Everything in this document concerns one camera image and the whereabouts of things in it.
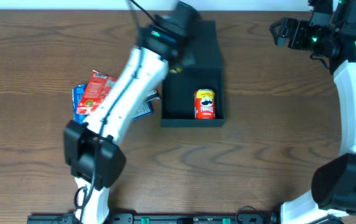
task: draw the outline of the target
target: open box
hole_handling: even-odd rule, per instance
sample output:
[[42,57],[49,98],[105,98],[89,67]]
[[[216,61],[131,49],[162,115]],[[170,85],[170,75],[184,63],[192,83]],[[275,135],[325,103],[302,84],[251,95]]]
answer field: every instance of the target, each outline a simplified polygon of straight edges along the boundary
[[[214,21],[199,21],[189,42],[184,69],[162,83],[162,127],[221,127],[225,122],[223,66]],[[215,92],[215,119],[195,119],[194,94]]]

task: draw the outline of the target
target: white wall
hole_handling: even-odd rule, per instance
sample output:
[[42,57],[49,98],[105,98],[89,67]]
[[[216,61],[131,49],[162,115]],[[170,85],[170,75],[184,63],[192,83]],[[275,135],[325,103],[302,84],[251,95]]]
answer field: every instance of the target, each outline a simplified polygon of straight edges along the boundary
[[[137,0],[147,10],[170,10],[177,0]],[[308,11],[308,0],[184,0],[197,10]],[[127,9],[125,0],[0,0],[0,9]]]

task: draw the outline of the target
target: red package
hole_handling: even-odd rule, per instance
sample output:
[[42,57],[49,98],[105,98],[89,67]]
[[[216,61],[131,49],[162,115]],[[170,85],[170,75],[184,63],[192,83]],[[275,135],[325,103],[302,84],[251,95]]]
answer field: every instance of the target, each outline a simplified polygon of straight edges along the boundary
[[117,79],[93,70],[90,82],[77,106],[77,113],[90,114],[95,111],[106,98]]

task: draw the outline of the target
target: pringles can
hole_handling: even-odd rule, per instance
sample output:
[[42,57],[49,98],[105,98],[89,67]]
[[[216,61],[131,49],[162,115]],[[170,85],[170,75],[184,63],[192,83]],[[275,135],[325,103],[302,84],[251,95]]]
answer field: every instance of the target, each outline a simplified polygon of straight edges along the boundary
[[212,90],[195,92],[195,119],[215,119],[215,93]]

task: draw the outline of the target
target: wooden surface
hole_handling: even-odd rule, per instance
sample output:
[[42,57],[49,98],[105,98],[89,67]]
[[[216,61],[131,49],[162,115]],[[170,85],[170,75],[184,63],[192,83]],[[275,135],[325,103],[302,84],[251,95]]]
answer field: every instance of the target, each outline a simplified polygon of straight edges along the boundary
[[[202,15],[217,21],[227,122],[160,128],[155,102],[155,113],[134,122],[121,147],[128,163],[113,206],[139,213],[272,209],[307,191],[314,171],[338,155],[332,76],[309,52],[275,47],[268,31],[283,16],[309,14]],[[0,223],[73,209],[77,188],[62,146],[71,90],[93,69],[119,75],[134,33],[127,12],[0,11]]]

